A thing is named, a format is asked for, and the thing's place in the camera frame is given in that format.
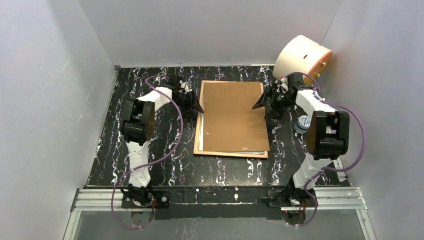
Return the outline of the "landscape photo print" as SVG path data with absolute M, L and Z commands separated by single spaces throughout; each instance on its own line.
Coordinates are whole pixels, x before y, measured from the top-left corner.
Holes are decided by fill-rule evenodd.
M 197 117 L 194 154 L 267 158 L 270 150 L 263 108 L 252 109 L 253 97 L 200 98 L 203 113 Z

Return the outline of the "brown backing board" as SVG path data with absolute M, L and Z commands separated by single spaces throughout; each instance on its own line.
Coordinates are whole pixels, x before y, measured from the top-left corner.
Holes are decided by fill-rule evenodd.
M 258 81 L 204 82 L 203 150 L 265 152 L 270 150 L 265 109 L 254 109 L 263 93 Z

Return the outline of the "wooden picture frame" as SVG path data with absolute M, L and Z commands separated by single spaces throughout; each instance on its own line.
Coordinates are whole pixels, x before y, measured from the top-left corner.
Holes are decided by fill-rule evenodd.
M 204 104 L 204 88 L 205 84 L 218 84 L 218 83 L 240 83 L 239 81 L 220 81 L 220 80 L 202 80 L 199 92 L 199 102 L 203 110 L 205 109 Z M 204 138 L 204 114 L 198 113 L 196 120 L 196 129 L 194 135 L 194 150 L 195 156 L 214 156 L 214 157 L 229 157 L 229 158 L 253 158 L 253 159 L 267 159 L 269 151 L 241 151 L 241 152 L 222 152 L 222 151 L 205 151 L 203 150 L 203 138 Z

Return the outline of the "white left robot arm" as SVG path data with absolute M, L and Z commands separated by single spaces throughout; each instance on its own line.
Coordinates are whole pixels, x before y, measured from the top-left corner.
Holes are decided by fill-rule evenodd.
M 151 181 L 148 161 L 149 144 L 155 132 L 155 112 L 172 103 L 180 117 L 185 113 L 204 113 L 196 92 L 180 75 L 167 76 L 167 82 L 154 87 L 146 79 L 151 92 L 138 98 L 127 98 L 121 109 L 121 129 L 129 153 L 128 185 L 146 189 Z

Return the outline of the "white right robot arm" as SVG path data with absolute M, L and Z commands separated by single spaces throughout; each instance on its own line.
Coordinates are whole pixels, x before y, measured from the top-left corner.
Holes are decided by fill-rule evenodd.
M 291 177 L 297 189 L 310 190 L 315 187 L 318 174 L 331 161 L 348 151 L 350 114 L 337 111 L 319 96 L 317 81 L 306 83 L 309 75 L 292 72 L 267 85 L 253 109 L 269 106 L 270 119 L 281 119 L 285 108 L 297 106 L 310 118 L 307 129 L 307 154 L 300 169 Z

